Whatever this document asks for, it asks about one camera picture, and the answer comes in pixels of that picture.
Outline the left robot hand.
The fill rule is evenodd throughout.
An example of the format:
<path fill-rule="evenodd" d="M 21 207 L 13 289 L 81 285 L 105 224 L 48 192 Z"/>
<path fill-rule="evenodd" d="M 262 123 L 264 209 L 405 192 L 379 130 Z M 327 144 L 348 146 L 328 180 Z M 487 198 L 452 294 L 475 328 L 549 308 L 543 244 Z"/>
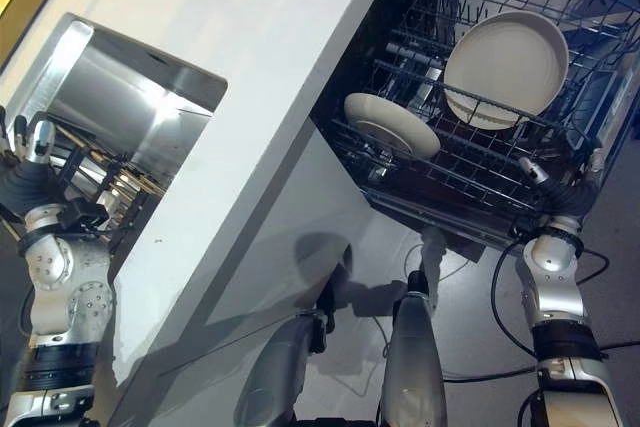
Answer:
<path fill-rule="evenodd" d="M 1 216 L 7 221 L 22 222 L 34 208 L 65 202 L 50 164 L 55 135 L 55 124 L 43 111 L 30 121 L 17 115 L 10 145 L 1 107 Z"/>

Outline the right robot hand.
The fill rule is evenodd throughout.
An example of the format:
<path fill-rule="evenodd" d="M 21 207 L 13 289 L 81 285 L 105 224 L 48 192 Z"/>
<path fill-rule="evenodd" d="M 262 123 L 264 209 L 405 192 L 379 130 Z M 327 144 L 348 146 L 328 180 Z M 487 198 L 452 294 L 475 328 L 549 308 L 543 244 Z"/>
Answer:
<path fill-rule="evenodd" d="M 591 211 L 599 196 L 605 168 L 602 148 L 593 150 L 582 178 L 574 185 L 565 185 L 552 178 L 528 157 L 520 157 L 518 163 L 547 201 L 550 215 L 582 220 Z"/>

